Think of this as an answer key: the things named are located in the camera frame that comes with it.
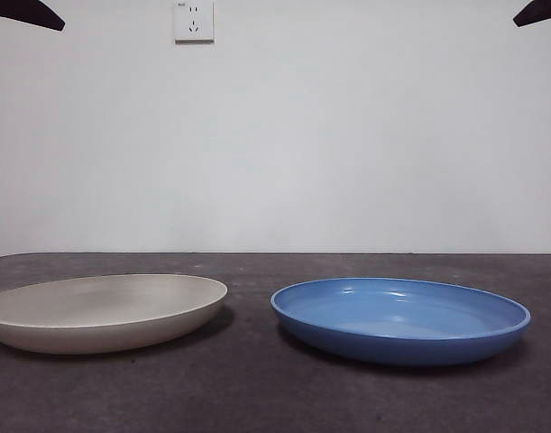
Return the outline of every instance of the gray table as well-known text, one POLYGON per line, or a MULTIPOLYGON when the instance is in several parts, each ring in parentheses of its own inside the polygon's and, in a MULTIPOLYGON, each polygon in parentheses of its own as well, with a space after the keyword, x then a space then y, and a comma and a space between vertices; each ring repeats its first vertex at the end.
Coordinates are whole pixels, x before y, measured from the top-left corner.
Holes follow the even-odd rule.
POLYGON ((0 258, 0 291, 112 273, 225 282, 225 308, 195 333, 111 354, 49 356, 0 345, 0 433, 549 432, 551 255, 26 254, 0 258), (437 369, 347 361, 282 331, 270 295, 305 280, 445 281, 526 305, 522 342, 437 369))

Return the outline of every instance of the dark object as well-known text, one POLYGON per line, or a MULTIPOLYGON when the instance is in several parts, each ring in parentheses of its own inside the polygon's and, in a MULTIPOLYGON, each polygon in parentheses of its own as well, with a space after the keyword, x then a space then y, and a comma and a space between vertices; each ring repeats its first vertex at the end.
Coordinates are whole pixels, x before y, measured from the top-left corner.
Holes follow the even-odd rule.
POLYGON ((61 31, 65 22, 39 0, 0 0, 0 16, 61 31))
POLYGON ((0 345, 0 433, 551 433, 551 254, 21 254, 0 257, 0 291, 125 272, 199 274, 229 295, 198 331, 144 349, 0 345), (533 322, 487 361, 410 369, 311 348, 270 311, 295 281, 370 275, 497 291, 533 322))
POLYGON ((549 20, 551 18, 551 0, 534 0, 513 19, 514 23, 521 27, 549 20))

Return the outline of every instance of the wall socket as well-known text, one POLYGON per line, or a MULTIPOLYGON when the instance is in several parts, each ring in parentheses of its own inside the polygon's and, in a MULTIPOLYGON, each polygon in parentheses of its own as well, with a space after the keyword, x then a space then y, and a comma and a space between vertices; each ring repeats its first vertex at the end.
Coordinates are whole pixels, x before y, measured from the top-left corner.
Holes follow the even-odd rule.
POLYGON ((214 0, 176 0, 175 42, 215 40, 214 0))

